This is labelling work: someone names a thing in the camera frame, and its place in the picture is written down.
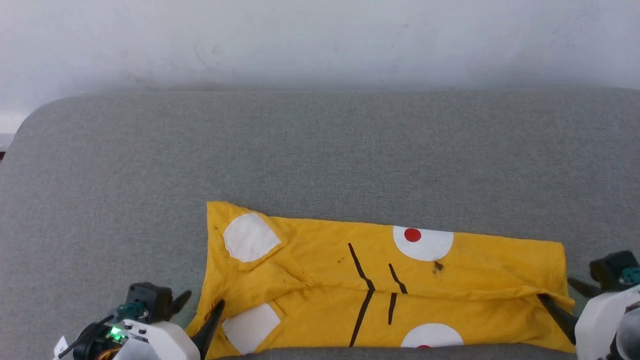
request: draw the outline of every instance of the red circle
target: red circle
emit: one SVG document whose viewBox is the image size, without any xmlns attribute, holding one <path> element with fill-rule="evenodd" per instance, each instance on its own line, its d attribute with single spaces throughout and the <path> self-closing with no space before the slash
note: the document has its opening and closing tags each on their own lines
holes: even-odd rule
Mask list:
<svg viewBox="0 0 640 360">
<path fill-rule="evenodd" d="M 415 243 L 416 241 L 420 240 L 421 237 L 422 237 L 422 234 L 420 234 L 420 230 L 418 229 L 413 229 L 410 227 L 409 229 L 404 231 L 404 238 L 407 239 L 407 241 L 410 241 L 412 243 Z"/>
</svg>

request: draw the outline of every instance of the grey fabric surface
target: grey fabric surface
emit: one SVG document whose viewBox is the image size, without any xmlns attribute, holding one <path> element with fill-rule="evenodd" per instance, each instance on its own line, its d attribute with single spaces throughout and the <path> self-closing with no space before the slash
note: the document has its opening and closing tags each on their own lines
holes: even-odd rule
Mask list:
<svg viewBox="0 0 640 360">
<path fill-rule="evenodd" d="M 640 254 L 640 92 L 174 93 L 34 112 L 0 164 L 0 358 L 48 359 L 152 281 L 195 296 L 205 201 L 564 243 L 568 271 Z M 254 359 L 424 358 L 277 350 Z M 430 359 L 573 359 L 526 345 Z"/>
</svg>

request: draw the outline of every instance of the grey cylindrical part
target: grey cylindrical part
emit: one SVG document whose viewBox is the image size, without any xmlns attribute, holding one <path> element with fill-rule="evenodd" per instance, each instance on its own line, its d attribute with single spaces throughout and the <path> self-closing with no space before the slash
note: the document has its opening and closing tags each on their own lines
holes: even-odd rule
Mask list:
<svg viewBox="0 0 640 360">
<path fill-rule="evenodd" d="M 640 307 L 623 316 L 618 327 L 616 346 L 625 360 L 640 360 Z"/>
</svg>

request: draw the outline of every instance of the folded yellow fabric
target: folded yellow fabric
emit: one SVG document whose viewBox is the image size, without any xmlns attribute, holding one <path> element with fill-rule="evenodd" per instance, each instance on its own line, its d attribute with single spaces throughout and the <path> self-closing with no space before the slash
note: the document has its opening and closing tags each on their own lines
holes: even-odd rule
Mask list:
<svg viewBox="0 0 640 360">
<path fill-rule="evenodd" d="M 564 249 L 392 225 L 267 217 L 207 204 L 193 335 L 227 303 L 207 358 L 283 347 L 528 343 L 575 351 L 540 304 L 571 311 Z"/>
</svg>

